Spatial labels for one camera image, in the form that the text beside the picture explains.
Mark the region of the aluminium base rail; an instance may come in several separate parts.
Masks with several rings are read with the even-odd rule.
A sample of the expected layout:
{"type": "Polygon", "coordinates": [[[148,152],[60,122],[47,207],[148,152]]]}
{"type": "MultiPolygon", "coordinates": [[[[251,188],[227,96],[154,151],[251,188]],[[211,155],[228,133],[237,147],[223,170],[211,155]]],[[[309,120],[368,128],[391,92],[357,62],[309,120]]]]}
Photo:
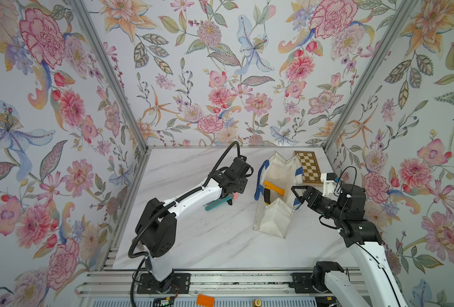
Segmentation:
{"type": "MultiPolygon", "coordinates": [[[[192,270],[189,296],[297,296],[290,287],[294,270],[192,270]]],[[[88,273],[77,286],[80,298],[127,297],[132,282],[132,271],[111,270],[88,273]]]]}

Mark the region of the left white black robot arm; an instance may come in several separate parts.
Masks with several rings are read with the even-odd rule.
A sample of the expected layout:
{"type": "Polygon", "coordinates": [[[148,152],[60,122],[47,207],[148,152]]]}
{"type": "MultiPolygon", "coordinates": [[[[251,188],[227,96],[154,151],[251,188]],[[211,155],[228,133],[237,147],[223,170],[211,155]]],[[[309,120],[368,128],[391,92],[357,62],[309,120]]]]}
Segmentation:
{"type": "Polygon", "coordinates": [[[135,228],[128,250],[129,258],[142,258],[137,271],[146,270],[145,278],[159,293],[173,286],[174,269],[160,260],[174,246],[178,222],[200,208],[231,205],[235,194],[242,194],[253,167],[247,157],[235,157],[230,166],[216,166],[206,180],[191,190],[166,201],[151,199],[135,228]]]}

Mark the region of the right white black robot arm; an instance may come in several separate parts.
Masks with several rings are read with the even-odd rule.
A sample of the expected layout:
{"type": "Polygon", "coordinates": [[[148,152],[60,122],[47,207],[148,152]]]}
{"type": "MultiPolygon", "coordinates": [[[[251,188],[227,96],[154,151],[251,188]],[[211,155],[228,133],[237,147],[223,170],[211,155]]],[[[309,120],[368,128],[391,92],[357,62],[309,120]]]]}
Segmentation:
{"type": "Polygon", "coordinates": [[[337,200],[310,185],[293,186],[291,191],[301,204],[334,222],[333,228],[359,267],[371,302],[366,302],[337,262],[317,262],[311,276],[302,282],[304,286],[317,293],[333,294],[342,306],[407,306],[386,258],[382,237],[364,217],[365,189],[342,184],[337,200]]]}

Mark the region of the white Doraemon canvas pouch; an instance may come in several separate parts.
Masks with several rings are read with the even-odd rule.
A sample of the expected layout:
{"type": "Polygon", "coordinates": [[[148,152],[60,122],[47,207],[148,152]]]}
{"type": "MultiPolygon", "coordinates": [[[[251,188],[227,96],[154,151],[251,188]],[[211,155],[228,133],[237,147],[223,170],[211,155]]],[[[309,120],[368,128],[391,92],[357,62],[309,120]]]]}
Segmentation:
{"type": "Polygon", "coordinates": [[[301,184],[302,166],[298,157],[293,156],[286,159],[280,153],[274,152],[268,160],[264,161],[258,171],[256,181],[257,207],[253,229],[284,239],[287,236],[293,214],[301,205],[291,188],[301,184]],[[266,206],[263,200],[265,181],[285,190],[284,196],[271,191],[272,202],[269,206],[266,206]]]}

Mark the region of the orange tag on rail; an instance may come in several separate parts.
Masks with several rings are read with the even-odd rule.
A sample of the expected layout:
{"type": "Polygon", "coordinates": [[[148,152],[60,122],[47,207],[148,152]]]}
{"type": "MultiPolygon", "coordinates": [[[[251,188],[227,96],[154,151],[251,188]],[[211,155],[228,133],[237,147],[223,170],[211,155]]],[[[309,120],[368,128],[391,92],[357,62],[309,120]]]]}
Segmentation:
{"type": "Polygon", "coordinates": [[[214,307],[215,306],[215,298],[211,297],[211,296],[208,296],[208,295],[199,294],[197,296],[196,304],[198,306],[202,306],[202,307],[214,307]]]}

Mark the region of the teal art knife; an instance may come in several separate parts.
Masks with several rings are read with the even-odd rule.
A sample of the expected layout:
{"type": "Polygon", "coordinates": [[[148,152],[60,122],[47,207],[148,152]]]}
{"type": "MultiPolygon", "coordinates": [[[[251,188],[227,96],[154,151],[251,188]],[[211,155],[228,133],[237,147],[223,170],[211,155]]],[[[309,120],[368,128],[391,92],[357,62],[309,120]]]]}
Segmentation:
{"type": "Polygon", "coordinates": [[[232,205],[232,200],[233,200],[233,195],[229,194],[228,196],[212,201],[205,206],[205,211],[211,211],[215,209],[216,207],[222,205],[223,203],[227,203],[228,205],[232,205]]]}

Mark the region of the black yellow utility knife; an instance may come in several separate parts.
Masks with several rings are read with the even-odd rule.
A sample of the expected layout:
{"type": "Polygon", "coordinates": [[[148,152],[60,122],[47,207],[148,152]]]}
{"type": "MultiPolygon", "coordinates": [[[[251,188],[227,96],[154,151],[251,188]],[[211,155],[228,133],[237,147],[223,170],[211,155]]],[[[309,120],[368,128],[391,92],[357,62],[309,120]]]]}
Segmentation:
{"type": "Polygon", "coordinates": [[[263,200],[266,204],[266,206],[269,206],[271,204],[271,190],[270,189],[265,189],[263,192],[263,200]]]}

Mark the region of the wooden chessboard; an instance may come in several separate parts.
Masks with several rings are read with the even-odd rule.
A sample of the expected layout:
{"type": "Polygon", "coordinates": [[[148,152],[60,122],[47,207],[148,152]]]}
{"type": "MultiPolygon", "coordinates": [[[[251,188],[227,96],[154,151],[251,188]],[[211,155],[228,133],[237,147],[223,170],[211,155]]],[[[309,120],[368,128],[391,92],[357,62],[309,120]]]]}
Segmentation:
{"type": "Polygon", "coordinates": [[[321,171],[315,152],[295,151],[294,154],[301,162],[302,182],[309,185],[322,186],[320,180],[321,171]]]}

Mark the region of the yellow slim art knife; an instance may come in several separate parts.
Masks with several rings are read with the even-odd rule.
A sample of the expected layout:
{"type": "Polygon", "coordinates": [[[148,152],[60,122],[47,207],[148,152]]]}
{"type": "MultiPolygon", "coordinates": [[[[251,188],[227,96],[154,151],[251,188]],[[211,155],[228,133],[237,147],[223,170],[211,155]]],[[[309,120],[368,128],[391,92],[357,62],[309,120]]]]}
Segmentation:
{"type": "Polygon", "coordinates": [[[271,191],[274,191],[275,193],[278,193],[280,196],[284,196],[285,194],[285,190],[278,187],[277,185],[269,182],[269,181],[265,181],[264,182],[264,185],[265,185],[265,189],[268,189],[268,190],[271,190],[271,191]]]}

